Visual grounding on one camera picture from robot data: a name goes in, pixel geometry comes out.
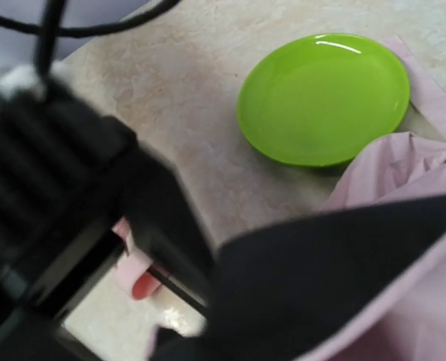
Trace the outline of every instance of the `beige countertop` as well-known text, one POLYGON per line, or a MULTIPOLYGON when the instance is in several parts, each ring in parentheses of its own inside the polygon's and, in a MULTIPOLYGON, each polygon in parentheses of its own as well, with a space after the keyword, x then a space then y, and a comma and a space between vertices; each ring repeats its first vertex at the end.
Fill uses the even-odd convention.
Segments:
MULTIPOLYGON (((338 179, 268 161, 244 140, 235 115, 258 61, 323 32, 400 35, 446 90, 446 0, 184 0, 146 26, 89 42, 67 63, 83 97, 177 166, 217 246, 307 214, 338 179)), ((413 110, 405 127, 428 131, 413 110)), ((67 324, 105 359, 132 361, 142 358, 148 329, 159 321, 185 333, 202 322, 168 291, 132 302, 104 279, 67 324)))

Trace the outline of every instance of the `black plastic part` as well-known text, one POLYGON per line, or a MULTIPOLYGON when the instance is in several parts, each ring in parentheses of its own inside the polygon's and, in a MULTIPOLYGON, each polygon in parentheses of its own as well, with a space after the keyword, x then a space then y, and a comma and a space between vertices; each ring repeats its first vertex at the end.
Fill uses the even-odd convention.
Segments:
POLYGON ((77 359, 54 341, 53 327, 123 252, 111 227, 125 213, 136 244, 201 312, 183 288, 206 299, 214 266, 173 172, 119 120, 52 80, 47 90, 44 102, 0 95, 0 361, 77 359), (31 349, 36 339, 40 350, 31 349))
POLYGON ((57 323, 34 312, 16 308, 0 326, 0 361, 78 361, 56 337, 57 323))
POLYGON ((207 300, 214 258, 175 171, 144 153, 146 166, 127 186, 123 209, 135 243, 207 300))

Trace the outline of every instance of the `black object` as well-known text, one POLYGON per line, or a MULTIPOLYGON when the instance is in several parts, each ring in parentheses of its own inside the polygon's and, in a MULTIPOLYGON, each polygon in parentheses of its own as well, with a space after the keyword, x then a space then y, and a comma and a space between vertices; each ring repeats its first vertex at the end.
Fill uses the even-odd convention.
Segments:
MULTIPOLYGON (((149 10, 137 14, 129 19, 121 20, 117 23, 101 24, 96 26, 86 26, 82 28, 60 28, 57 35, 63 38, 90 38, 92 36, 103 36, 126 32, 130 29, 149 23, 162 14, 170 11, 179 4, 181 0, 160 0, 156 6, 149 10)), ((0 26, 2 28, 15 30, 23 34, 39 35, 41 27, 35 24, 21 23, 0 15, 0 26)))
POLYGON ((42 102, 0 94, 0 361, 72 359, 43 339, 59 340, 60 322, 123 252, 111 231, 123 214, 135 243, 203 300, 214 264, 170 167, 120 121, 46 85, 42 102), (28 347, 41 335, 43 347, 28 347))
POLYGON ((152 361, 290 361, 314 350, 446 233, 446 195, 308 217, 223 246, 205 331, 152 361))

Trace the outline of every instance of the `pink cloth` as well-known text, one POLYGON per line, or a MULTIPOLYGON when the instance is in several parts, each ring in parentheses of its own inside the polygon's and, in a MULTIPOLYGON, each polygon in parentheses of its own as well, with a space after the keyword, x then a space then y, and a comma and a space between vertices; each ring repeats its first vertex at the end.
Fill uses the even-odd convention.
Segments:
MULTIPOLYGON (((446 94, 398 37, 413 106, 446 140, 446 94)), ((446 193, 446 141, 410 132, 372 142, 320 211, 446 193)), ((446 361, 446 235, 337 335, 297 361, 446 361)))

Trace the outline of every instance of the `table surface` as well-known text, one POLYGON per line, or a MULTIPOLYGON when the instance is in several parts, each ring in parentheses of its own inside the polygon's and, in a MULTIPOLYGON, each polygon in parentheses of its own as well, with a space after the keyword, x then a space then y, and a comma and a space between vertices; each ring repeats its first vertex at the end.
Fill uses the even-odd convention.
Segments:
MULTIPOLYGON (((184 0, 146 26, 89 42, 66 62, 78 93, 177 166, 217 247, 239 232, 307 214, 341 174, 267 160, 236 121, 238 92, 258 61, 324 32, 400 35, 446 90, 446 0, 184 0)), ((432 133, 413 109, 402 128, 432 133)), ((201 317, 169 291, 132 302, 110 277, 67 321, 103 358, 143 359, 157 322, 186 334, 200 328, 201 317)))

